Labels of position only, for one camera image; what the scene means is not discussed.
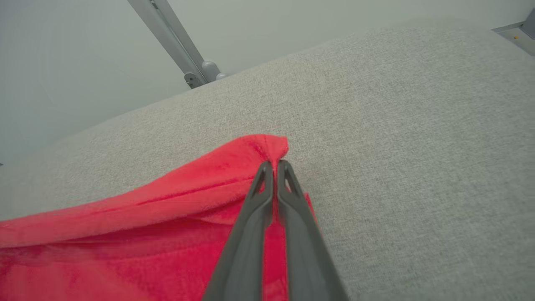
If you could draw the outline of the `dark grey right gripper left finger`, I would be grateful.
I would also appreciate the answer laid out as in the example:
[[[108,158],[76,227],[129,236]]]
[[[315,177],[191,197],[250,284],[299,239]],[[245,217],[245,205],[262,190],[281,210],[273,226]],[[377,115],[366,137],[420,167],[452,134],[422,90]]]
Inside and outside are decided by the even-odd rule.
[[[271,162],[258,168],[203,295],[204,301],[261,301],[265,229],[273,219]]]

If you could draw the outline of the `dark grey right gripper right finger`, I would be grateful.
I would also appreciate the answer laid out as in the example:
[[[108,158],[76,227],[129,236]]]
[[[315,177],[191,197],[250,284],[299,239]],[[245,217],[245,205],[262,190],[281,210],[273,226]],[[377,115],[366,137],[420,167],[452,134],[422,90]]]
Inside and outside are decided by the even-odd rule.
[[[347,301],[340,276],[291,164],[277,166],[278,218],[285,228],[288,299]]]

